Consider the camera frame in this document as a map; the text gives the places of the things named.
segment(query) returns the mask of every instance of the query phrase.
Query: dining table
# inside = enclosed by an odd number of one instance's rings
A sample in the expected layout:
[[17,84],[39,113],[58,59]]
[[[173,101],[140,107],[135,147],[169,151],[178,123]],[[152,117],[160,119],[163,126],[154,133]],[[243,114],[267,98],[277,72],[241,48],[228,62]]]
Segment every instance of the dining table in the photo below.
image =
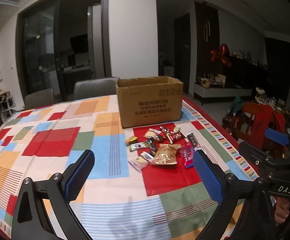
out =
[[[95,165],[70,207],[94,240],[194,240],[217,208],[194,167],[148,165],[140,172],[128,161],[149,149],[130,151],[125,140],[145,141],[149,128],[193,132],[201,149],[225,173],[254,180],[255,170],[238,153],[238,143],[191,99],[183,97],[178,121],[123,129],[117,96],[63,102],[14,114],[0,127],[0,233],[11,238],[13,213],[23,180],[49,179],[77,161],[85,149]],[[46,212],[55,233],[66,239],[49,200]],[[222,239],[243,206],[239,200]]]

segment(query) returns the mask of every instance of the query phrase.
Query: human hand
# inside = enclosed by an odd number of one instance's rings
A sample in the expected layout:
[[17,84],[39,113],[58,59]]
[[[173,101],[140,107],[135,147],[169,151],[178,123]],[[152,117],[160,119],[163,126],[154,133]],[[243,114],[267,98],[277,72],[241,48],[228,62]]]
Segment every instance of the human hand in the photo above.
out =
[[285,222],[289,215],[290,202],[286,198],[278,198],[275,210],[275,221],[277,223]]

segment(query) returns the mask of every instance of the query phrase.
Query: red bow decoration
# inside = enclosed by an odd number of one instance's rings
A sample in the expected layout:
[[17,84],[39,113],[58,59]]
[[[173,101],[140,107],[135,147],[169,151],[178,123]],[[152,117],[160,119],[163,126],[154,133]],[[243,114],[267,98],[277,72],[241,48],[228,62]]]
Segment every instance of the red bow decoration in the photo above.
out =
[[226,44],[222,44],[220,47],[220,53],[214,49],[211,50],[211,61],[217,62],[220,60],[225,66],[231,67],[232,63],[227,57],[225,57],[226,55],[229,55],[229,49]]

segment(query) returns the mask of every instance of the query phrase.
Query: blue gripper pad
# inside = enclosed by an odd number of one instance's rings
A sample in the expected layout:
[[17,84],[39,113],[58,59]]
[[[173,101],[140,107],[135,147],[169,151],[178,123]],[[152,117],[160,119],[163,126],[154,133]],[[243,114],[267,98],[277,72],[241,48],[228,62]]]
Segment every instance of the blue gripper pad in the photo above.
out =
[[224,198],[223,185],[210,167],[216,164],[213,164],[202,150],[194,152],[193,164],[209,196],[220,205]]
[[64,192],[64,200],[67,203],[77,198],[94,167],[94,163],[94,153],[91,150],[85,150],[78,160],[70,164],[63,172],[61,189]]
[[279,143],[280,145],[288,145],[289,144],[289,139],[286,134],[280,133],[276,130],[267,128],[265,131],[265,137]]

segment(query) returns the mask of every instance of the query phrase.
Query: glass door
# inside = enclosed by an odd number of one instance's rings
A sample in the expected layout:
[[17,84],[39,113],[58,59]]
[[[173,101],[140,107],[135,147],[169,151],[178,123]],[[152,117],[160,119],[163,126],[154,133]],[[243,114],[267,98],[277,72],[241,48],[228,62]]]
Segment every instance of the glass door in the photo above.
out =
[[56,2],[25,16],[24,74],[28,94],[52,88],[56,102],[61,102],[66,101],[66,94],[54,43],[58,7]]

